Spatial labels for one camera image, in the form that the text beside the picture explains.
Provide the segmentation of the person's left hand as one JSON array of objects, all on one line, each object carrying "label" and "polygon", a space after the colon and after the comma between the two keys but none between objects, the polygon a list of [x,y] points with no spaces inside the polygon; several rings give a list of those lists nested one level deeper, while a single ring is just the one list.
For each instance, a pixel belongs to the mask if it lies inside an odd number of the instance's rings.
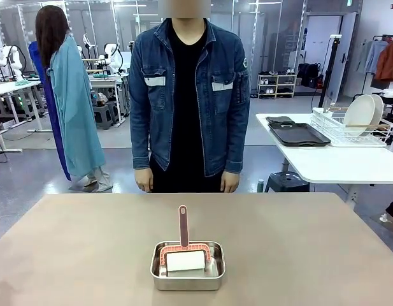
[{"label": "person's left hand", "polygon": [[233,193],[239,186],[239,173],[230,173],[224,171],[221,176],[220,190],[223,193]]}]

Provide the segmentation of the person's right hand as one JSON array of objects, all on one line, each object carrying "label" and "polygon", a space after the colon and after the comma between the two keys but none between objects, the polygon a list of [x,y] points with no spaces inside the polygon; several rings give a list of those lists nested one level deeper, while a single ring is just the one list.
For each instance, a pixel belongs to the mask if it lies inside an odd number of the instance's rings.
[{"label": "person's right hand", "polygon": [[134,178],[140,190],[151,193],[154,186],[154,176],[150,168],[135,170]]}]

